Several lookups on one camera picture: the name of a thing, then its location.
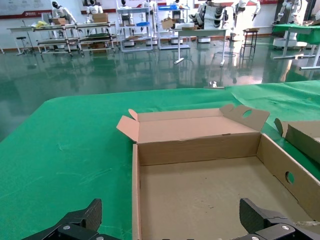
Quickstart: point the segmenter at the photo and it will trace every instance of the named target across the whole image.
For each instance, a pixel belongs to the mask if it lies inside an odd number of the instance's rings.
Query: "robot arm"
[[[65,13],[65,16],[68,16],[70,18],[70,20],[73,21],[75,24],[77,23],[76,19],[74,18],[72,13],[67,8],[63,8],[63,11]]]
[[[232,3],[231,7],[233,10],[233,16],[236,14],[236,6],[237,4],[239,4],[240,0],[234,0],[234,2]]]
[[[88,18],[89,15],[90,15],[90,7],[88,6],[88,7],[86,8],[86,17]]]
[[[257,15],[261,9],[260,1],[259,0],[250,0],[250,2],[255,4],[256,9],[254,11],[254,14]]]

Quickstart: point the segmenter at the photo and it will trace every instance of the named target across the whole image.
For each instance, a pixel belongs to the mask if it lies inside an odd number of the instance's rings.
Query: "green tablecloth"
[[[292,24],[278,24],[275,25],[273,28],[273,32],[284,32],[287,31],[289,28],[291,29],[311,29],[310,34],[297,34],[296,39],[298,42],[305,42],[308,44],[320,44],[320,26],[299,26],[294,23]]]
[[[49,100],[0,143],[1,239],[27,237],[101,198],[99,231],[131,240],[132,142],[116,129],[129,108],[140,113],[233,103],[270,111],[263,131],[320,179],[320,167],[286,143],[273,125],[275,117],[320,119],[319,93],[320,81],[305,81]]]

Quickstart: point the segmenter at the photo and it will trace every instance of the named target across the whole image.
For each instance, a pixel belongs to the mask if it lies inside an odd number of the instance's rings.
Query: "green floor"
[[[193,43],[182,50],[185,58],[174,65],[177,50],[90,55],[0,55],[0,141],[30,116],[43,102],[63,96],[119,93],[175,88],[203,88],[296,82],[319,79],[315,71],[299,71],[312,59],[273,60],[281,51],[270,37],[259,38],[255,54],[227,43],[224,67],[220,68],[223,42]]]

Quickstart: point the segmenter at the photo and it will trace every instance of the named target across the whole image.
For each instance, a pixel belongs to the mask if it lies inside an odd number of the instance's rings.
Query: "table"
[[[225,63],[225,48],[226,48],[226,34],[228,29],[199,29],[199,30],[177,30],[178,32],[178,60],[174,64],[178,64],[184,60],[181,57],[181,48],[180,48],[180,37],[204,37],[204,36],[223,36],[223,50],[222,50],[222,60],[220,67]]]
[[[277,132],[273,121],[320,119],[320,81],[58,97],[46,101],[0,143],[0,232],[22,239],[67,212],[102,199],[99,231],[132,240],[132,141],[116,129],[138,113],[245,104],[271,112],[263,132],[317,179],[320,167]]]
[[[18,49],[19,54],[21,54],[19,45],[17,43],[17,40],[14,36],[14,33],[26,33],[26,32],[33,32],[33,27],[32,26],[21,26],[21,27],[11,27],[11,28],[7,28],[8,30],[10,30],[10,34],[13,37],[13,40],[15,42],[16,48]]]
[[[320,66],[317,66],[317,62],[320,56],[320,26],[299,26],[294,23],[292,24],[279,24],[275,25],[273,32],[284,32],[288,31],[285,46],[283,49],[282,56],[276,56],[273,59],[306,59],[314,58],[312,66],[300,67],[300,70],[315,70],[320,69]],[[288,43],[290,38],[290,33],[297,33],[296,39],[299,42],[306,42],[312,45],[310,53],[308,55],[287,55]]]

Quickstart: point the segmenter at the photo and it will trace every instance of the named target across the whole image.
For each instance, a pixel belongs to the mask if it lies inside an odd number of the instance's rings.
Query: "hole in cardboard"
[[[295,177],[294,177],[294,175],[293,175],[291,172],[287,171],[287,172],[285,173],[285,180],[286,180],[289,184],[294,184],[294,182],[295,182]]]
[[[242,117],[243,117],[243,118],[247,118],[247,117],[249,117],[251,114],[252,114],[252,110],[248,110],[248,111],[246,111],[246,112],[242,115]]]

